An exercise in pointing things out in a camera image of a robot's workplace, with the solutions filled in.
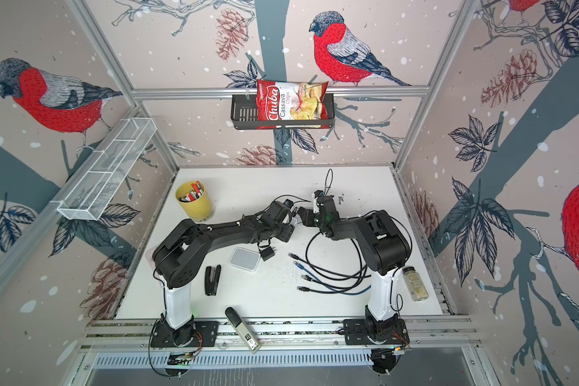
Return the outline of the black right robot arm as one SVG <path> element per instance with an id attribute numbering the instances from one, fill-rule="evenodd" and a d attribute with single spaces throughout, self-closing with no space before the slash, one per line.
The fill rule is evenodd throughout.
<path id="1" fill-rule="evenodd" d="M 312 209 L 300 208 L 297 214 L 307 227 L 333 241 L 351 240 L 371 271 L 370 299 L 366 305 L 364 324 L 374 342 L 383 342 L 400 335 L 400 311 L 403 295 L 399 274 L 413 252 L 412 240 L 403 233 L 385 210 L 362 216 L 342 218 L 334 198 L 317 191 Z"/>

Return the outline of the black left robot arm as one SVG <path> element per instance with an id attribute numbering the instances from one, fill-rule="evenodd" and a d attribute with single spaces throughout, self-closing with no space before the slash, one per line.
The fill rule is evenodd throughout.
<path id="1" fill-rule="evenodd" d="M 295 228 L 294 202 L 273 201 L 264 210 L 239 220 L 216 225 L 182 220 L 152 254 L 153 277 L 162 283 L 165 311 L 162 321 L 172 333 L 191 338 L 194 315 L 191 311 L 191 282 L 204 259 L 217 249 L 238 244 L 255 244 L 267 260 L 270 242 L 288 242 Z"/>

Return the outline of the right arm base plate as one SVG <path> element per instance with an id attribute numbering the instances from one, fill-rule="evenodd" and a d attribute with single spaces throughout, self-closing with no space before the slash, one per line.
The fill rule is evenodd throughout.
<path id="1" fill-rule="evenodd" d="M 385 321 L 372 318 L 345 319 L 336 333 L 344 337 L 348 346 L 374 344 L 405 347 L 410 342 L 405 320 L 399 315 Z"/>

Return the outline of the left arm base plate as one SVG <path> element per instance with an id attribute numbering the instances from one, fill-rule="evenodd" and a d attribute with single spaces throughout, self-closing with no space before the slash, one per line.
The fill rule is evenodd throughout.
<path id="1" fill-rule="evenodd" d="M 151 332 L 151 348 L 214 347 L 220 323 L 192 318 L 177 330 L 161 318 Z"/>

